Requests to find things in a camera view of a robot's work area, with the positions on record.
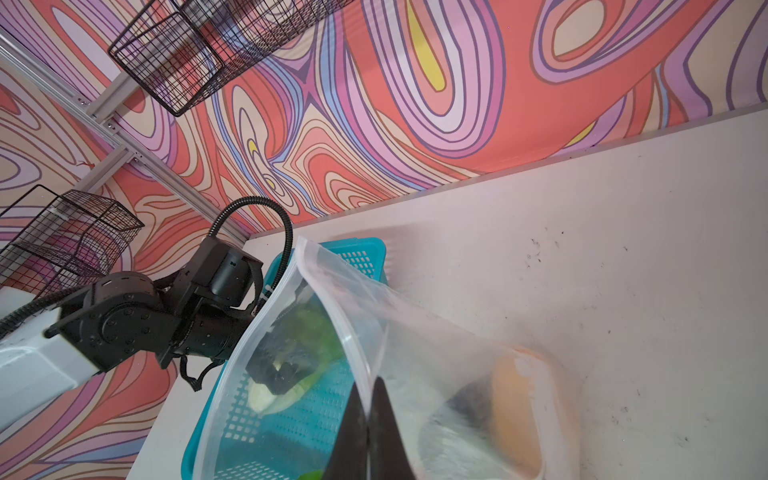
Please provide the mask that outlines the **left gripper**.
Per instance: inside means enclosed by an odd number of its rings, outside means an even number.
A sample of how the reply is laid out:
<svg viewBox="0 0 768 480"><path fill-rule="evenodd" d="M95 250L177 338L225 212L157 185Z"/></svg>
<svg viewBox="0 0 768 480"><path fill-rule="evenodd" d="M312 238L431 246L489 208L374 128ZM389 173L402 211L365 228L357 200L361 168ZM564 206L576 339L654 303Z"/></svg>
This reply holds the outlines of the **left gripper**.
<svg viewBox="0 0 768 480"><path fill-rule="evenodd" d="M279 317L246 365L256 384L286 394L336 361L336 332L325 313L296 311Z"/></svg>

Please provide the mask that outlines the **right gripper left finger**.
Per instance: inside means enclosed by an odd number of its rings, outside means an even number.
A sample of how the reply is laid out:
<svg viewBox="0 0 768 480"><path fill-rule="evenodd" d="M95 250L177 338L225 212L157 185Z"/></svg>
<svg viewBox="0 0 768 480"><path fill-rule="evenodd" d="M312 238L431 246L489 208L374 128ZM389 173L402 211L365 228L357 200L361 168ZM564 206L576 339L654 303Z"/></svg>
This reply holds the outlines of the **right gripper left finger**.
<svg viewBox="0 0 768 480"><path fill-rule="evenodd" d="M365 480L367 478L367 418L356 385L351 388L333 451L323 480Z"/></svg>

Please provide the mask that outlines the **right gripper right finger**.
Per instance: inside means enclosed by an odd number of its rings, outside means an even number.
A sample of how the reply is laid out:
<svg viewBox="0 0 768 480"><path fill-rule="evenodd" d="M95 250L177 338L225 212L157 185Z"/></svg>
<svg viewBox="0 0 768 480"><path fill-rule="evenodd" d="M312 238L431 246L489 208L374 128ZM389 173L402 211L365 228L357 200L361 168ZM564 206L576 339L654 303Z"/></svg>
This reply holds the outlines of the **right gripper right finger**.
<svg viewBox="0 0 768 480"><path fill-rule="evenodd" d="M378 377L368 416L368 478L415 480L384 380Z"/></svg>

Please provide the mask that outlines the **green lettuce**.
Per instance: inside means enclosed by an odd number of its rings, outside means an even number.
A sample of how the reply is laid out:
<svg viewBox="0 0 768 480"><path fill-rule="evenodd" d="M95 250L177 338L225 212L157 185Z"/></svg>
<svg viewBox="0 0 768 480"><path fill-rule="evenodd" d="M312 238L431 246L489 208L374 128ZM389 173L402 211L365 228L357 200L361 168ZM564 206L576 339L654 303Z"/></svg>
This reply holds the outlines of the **green lettuce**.
<svg viewBox="0 0 768 480"><path fill-rule="evenodd" d="M249 408L266 416L291 407L343 356L341 341L323 307L289 308L246 365Z"/></svg>

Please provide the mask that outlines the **teal plastic basket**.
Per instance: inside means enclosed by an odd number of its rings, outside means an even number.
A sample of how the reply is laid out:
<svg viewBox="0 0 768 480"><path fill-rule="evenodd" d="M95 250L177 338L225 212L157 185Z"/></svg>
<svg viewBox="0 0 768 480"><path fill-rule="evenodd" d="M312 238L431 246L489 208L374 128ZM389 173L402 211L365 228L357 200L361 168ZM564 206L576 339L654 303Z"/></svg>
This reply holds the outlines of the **teal plastic basket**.
<svg viewBox="0 0 768 480"><path fill-rule="evenodd" d="M318 479L333 449L353 374L330 318L306 282L292 282L294 298L267 334L306 342L308 367L277 395L255 382L243 363L224 367L185 449L184 479Z"/></svg>

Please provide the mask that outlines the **clear zip top bag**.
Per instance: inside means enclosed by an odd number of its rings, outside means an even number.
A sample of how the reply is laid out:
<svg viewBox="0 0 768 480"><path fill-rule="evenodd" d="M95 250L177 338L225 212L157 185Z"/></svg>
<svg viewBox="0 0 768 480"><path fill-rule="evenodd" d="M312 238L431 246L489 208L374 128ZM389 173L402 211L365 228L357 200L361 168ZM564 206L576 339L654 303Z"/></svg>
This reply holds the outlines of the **clear zip top bag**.
<svg viewBox="0 0 768 480"><path fill-rule="evenodd" d="M300 239L192 442L191 479L576 479L576 395Z"/></svg>

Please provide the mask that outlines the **brown potato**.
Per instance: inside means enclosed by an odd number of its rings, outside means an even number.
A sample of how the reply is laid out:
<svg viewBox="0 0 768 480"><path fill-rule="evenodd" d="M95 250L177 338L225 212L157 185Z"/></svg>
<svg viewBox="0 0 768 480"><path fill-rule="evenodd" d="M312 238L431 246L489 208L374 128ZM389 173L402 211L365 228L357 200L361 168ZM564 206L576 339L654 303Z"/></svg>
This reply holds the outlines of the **brown potato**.
<svg viewBox="0 0 768 480"><path fill-rule="evenodd" d="M522 479L536 478L543 467L532 393L533 382L521 373L514 358L502 358L495 365L489 429L496 448Z"/></svg>

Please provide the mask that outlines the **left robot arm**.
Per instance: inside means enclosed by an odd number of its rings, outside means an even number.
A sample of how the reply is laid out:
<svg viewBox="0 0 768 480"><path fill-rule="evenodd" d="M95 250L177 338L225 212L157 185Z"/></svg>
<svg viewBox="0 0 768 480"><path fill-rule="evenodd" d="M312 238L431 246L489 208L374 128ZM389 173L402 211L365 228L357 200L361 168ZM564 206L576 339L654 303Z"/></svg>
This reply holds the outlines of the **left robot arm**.
<svg viewBox="0 0 768 480"><path fill-rule="evenodd" d="M1 425L140 352L161 368L178 362L199 391L203 378L189 375L190 358L208 359L210 369L224 364L268 298L261 293L243 310L207 295L174 307L147 276L123 272L22 305L1 319Z"/></svg>

